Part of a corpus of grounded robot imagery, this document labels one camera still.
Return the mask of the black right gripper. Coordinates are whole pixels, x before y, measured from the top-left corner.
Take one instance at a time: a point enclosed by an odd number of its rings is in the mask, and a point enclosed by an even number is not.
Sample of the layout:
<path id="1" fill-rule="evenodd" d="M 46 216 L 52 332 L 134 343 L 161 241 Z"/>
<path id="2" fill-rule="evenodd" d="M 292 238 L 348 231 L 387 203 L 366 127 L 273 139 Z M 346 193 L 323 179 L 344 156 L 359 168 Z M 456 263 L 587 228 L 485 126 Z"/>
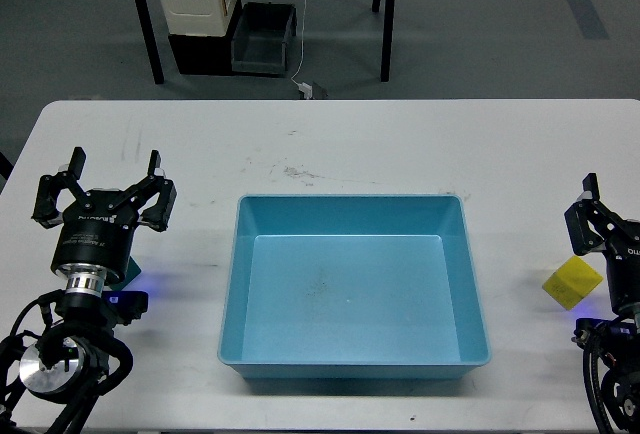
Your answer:
<path id="1" fill-rule="evenodd" d="M 595 173 L 586 175 L 582 188 L 564 213 L 573 253 L 602 252 L 612 311 L 630 315 L 639 305 L 639 223 L 611 220 L 609 211 L 600 204 Z"/>

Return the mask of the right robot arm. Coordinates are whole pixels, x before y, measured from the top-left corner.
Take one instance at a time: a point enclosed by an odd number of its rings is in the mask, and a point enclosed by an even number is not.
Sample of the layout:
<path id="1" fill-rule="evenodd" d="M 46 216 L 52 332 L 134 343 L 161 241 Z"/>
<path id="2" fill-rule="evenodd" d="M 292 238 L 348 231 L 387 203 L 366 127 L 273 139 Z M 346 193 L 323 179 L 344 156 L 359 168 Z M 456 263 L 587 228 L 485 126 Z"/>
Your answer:
<path id="1" fill-rule="evenodd" d="M 587 401 L 600 433 L 639 431 L 639 222 L 623 219 L 600 200 L 597 175 L 565 211 L 573 252 L 600 252 L 612 320 L 579 318 L 572 341 L 582 349 Z"/>

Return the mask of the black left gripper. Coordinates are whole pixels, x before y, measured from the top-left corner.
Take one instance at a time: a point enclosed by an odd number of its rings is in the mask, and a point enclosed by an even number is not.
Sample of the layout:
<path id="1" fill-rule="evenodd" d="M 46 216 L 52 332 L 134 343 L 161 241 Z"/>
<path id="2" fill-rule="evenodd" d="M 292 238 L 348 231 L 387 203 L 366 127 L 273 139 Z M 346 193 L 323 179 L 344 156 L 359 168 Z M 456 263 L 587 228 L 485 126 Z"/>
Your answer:
<path id="1" fill-rule="evenodd" d="M 88 196 L 79 185 L 85 161 L 85 151 L 77 146 L 66 166 L 40 178 L 32 219 L 44 228 L 63 223 L 52 272 L 64 276 L 73 265 L 95 265 L 107 271 L 110 285 L 126 276 L 136 226 L 167 230 L 177 190 L 160 166 L 159 151 L 152 150 L 147 174 L 137 184 L 123 192 L 92 189 Z M 61 214 L 57 201 L 63 190 L 76 201 Z"/>

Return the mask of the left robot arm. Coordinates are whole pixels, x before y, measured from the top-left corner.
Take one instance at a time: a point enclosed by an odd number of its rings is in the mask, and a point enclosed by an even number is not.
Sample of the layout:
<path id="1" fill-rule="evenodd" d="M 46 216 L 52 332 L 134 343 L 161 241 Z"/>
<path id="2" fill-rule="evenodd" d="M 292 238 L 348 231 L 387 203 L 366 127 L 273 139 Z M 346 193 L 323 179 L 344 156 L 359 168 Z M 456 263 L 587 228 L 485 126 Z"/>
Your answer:
<path id="1" fill-rule="evenodd" d="M 79 180 L 86 154 L 39 180 L 33 220 L 59 227 L 51 270 L 62 289 L 27 304 L 1 342 L 1 430 L 17 433 L 12 419 L 24 393 L 59 404 L 51 433 L 79 433 L 100 397 L 131 373 L 134 358 L 114 329 L 141 318 L 149 296 L 128 291 L 140 272 L 131 257 L 137 227 L 167 229 L 177 197 L 174 182 L 150 154 L 146 175 L 125 190 L 85 190 Z"/>

